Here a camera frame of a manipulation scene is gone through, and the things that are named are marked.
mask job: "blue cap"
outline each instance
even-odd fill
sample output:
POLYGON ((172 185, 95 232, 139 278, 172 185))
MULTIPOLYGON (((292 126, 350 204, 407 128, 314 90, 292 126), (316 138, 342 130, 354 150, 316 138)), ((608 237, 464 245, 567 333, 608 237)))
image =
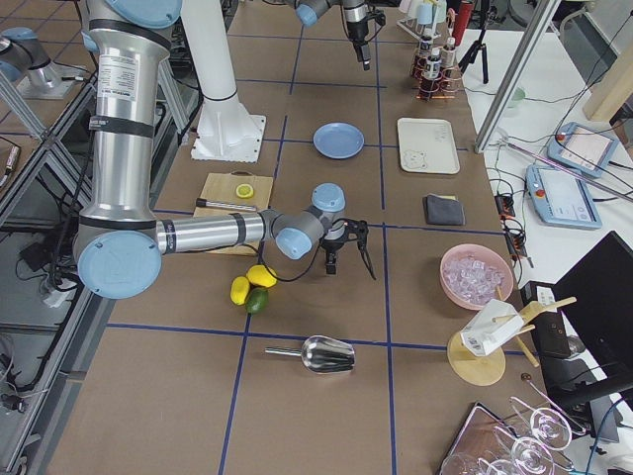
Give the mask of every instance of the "blue cap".
POLYGON ((2 36, 13 41, 36 40, 38 38, 33 30, 26 27, 10 28, 2 32, 2 36))
POLYGON ((95 43, 95 41, 85 32, 81 32, 81 36, 83 37, 83 45, 90 52, 99 52, 99 47, 95 43))
POLYGON ((160 272, 160 250, 137 231, 113 231, 96 237, 81 252, 82 282, 107 299, 127 299, 149 287, 160 272))
POLYGON ((345 209, 345 194, 334 183, 321 183, 313 191, 313 205, 321 211, 338 213, 345 209))
POLYGON ((182 0, 106 0, 106 3, 126 20, 150 30, 173 25, 182 8, 182 0))
POLYGON ((6 61, 0 61, 0 72, 2 72, 7 79, 9 79, 9 82, 17 81, 18 79, 20 79, 20 76, 22 76, 20 69, 15 67, 13 64, 9 64, 6 61))
POLYGON ((311 7, 306 4, 302 4, 297 7, 295 13, 301 20, 301 23, 304 24, 305 27, 311 27, 318 20, 317 12, 315 12, 311 7))
POLYGON ((279 250, 294 260, 301 259, 313 247, 308 235, 296 228, 284 228, 275 242, 279 250))

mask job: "ice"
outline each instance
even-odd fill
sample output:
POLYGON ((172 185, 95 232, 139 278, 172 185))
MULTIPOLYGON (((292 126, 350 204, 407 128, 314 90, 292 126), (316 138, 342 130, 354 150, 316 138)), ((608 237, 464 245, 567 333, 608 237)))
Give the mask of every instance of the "ice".
POLYGON ((451 259, 442 269, 445 282, 457 296, 474 305, 485 305, 497 295, 503 273, 473 255, 451 259))

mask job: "black tripod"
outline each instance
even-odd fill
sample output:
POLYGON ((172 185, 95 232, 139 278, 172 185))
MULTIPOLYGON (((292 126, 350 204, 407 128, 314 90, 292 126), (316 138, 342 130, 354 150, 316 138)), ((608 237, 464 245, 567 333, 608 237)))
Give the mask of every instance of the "black tripod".
POLYGON ((459 61, 459 69, 462 74, 466 72, 466 68, 469 64, 474 64, 477 59, 477 53, 482 52, 482 70, 484 73, 484 84, 488 84, 488 52, 486 51, 486 44, 484 43, 484 35, 486 34, 486 27, 489 21, 495 15, 493 10, 489 11, 486 20, 483 22, 482 30, 479 33, 479 37, 473 42, 471 47, 468 48, 464 57, 459 61))

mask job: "lemon slice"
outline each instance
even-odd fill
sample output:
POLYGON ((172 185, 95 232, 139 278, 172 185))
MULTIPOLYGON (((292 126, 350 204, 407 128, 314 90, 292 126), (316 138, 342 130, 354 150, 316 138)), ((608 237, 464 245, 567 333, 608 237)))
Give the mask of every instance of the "lemon slice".
POLYGON ((253 187, 248 183, 241 183, 237 185, 237 188, 235 188, 235 195, 237 195, 237 198, 252 198, 254 194, 255 190, 253 190, 253 187))

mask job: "cutting board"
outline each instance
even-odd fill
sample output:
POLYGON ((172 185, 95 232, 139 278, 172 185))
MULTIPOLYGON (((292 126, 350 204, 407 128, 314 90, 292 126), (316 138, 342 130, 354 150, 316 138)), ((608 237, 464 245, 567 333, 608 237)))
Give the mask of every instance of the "cutting board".
MULTIPOLYGON (((261 211, 268 208, 272 189, 273 179, 270 176, 257 176, 246 172, 209 173, 200 197, 209 201, 222 201, 225 203, 234 203, 236 205, 251 205, 255 206, 257 211, 261 211), (237 188, 237 185, 242 183, 247 183, 253 187, 255 193, 251 198, 237 198, 235 188, 237 188)), ((230 213, 235 213, 235 211, 196 207, 194 217, 222 216, 230 213)), ((259 248, 258 241, 249 242, 249 244, 255 248, 259 248)), ((248 247, 244 247, 243 245, 213 250, 211 252, 222 254, 255 255, 255 251, 248 247)))

